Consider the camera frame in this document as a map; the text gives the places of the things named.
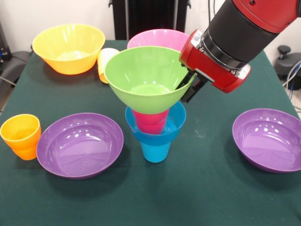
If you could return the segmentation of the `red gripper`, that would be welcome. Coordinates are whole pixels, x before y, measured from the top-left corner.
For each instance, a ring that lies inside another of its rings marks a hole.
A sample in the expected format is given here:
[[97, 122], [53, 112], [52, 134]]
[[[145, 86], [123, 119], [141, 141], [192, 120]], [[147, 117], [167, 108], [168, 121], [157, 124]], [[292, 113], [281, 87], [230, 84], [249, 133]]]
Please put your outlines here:
[[[209, 81], [224, 93], [239, 87], [251, 72], [251, 66], [224, 52], [213, 41], [209, 31], [196, 29], [187, 39], [181, 50], [179, 61], [188, 72], [175, 90], [187, 90], [181, 97], [184, 103], [190, 102], [196, 93]], [[197, 76], [196, 83], [190, 82]]]

